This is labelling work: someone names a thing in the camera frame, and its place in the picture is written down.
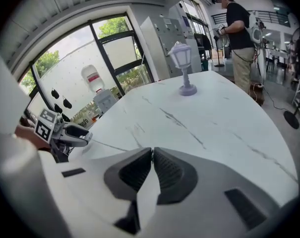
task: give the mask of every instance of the lamp figurine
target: lamp figurine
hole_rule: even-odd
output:
[[[179,93],[183,96],[195,94],[197,88],[195,85],[190,84],[187,74],[187,68],[191,63],[191,47],[181,42],[176,42],[168,54],[171,56],[176,68],[181,69],[183,72],[184,85],[180,87]]]

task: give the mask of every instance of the railing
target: railing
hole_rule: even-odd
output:
[[[288,16],[285,14],[279,14],[276,12],[263,11],[263,10],[257,10],[257,12],[259,13],[259,19],[262,22],[269,22],[269,23],[291,27]],[[221,23],[226,23],[226,13],[212,15],[212,17],[216,25]]]

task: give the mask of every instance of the sky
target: sky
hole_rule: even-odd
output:
[[[103,20],[93,24],[97,36],[101,32],[99,30],[99,27],[105,23],[106,21]],[[94,37],[90,31],[90,27],[85,26],[84,28],[77,30],[76,32],[66,36],[64,39],[57,42],[54,46],[48,49],[48,51],[54,52],[58,50],[60,54],[60,59],[62,59],[73,50],[85,45],[86,43],[92,41],[93,39]]]

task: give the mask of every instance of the marble table top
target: marble table top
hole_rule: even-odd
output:
[[[263,109],[213,71],[189,79],[198,90],[189,97],[178,94],[182,77],[129,91],[90,128],[92,140],[73,149],[69,161],[159,146],[225,164],[280,206],[295,198],[299,187],[291,153]]]

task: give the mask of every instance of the lamp shade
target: lamp shade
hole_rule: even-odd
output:
[[[175,66],[183,69],[190,66],[191,63],[191,47],[181,42],[176,42],[168,53]]]

